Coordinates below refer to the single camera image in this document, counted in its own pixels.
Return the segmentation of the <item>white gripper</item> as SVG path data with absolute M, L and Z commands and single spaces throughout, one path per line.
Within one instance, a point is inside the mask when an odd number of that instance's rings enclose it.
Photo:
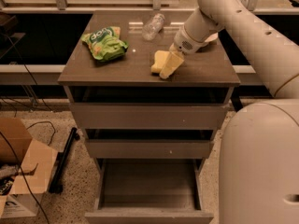
M 174 41 L 170 46 L 170 52 L 159 74 L 160 78 L 169 78 L 183 64 L 183 53 L 193 54 L 197 52 L 200 48 L 207 45 L 207 38 L 207 31 L 201 29 L 192 32 L 191 30 L 188 30 L 184 25 L 182 25 L 178 29 L 174 37 Z

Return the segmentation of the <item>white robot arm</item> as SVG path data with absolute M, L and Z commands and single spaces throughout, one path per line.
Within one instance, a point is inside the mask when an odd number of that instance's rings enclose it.
M 225 127 L 219 224 L 299 224 L 299 46 L 242 0 L 197 4 L 174 49 L 195 53 L 224 30 L 271 95 L 237 111 Z

